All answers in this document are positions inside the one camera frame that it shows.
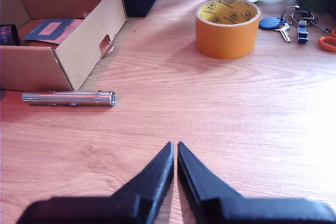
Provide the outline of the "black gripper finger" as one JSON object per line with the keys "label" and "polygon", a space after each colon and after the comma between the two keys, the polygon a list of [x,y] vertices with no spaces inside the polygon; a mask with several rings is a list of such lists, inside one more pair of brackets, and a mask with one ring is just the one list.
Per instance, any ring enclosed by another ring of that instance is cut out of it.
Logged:
{"label": "black gripper finger", "polygon": [[221,200],[243,196],[212,173],[183,142],[177,149],[177,175],[196,222],[222,223]]}
{"label": "black gripper finger", "polygon": [[170,188],[174,145],[168,142],[146,167],[112,196],[112,223],[154,223]]}

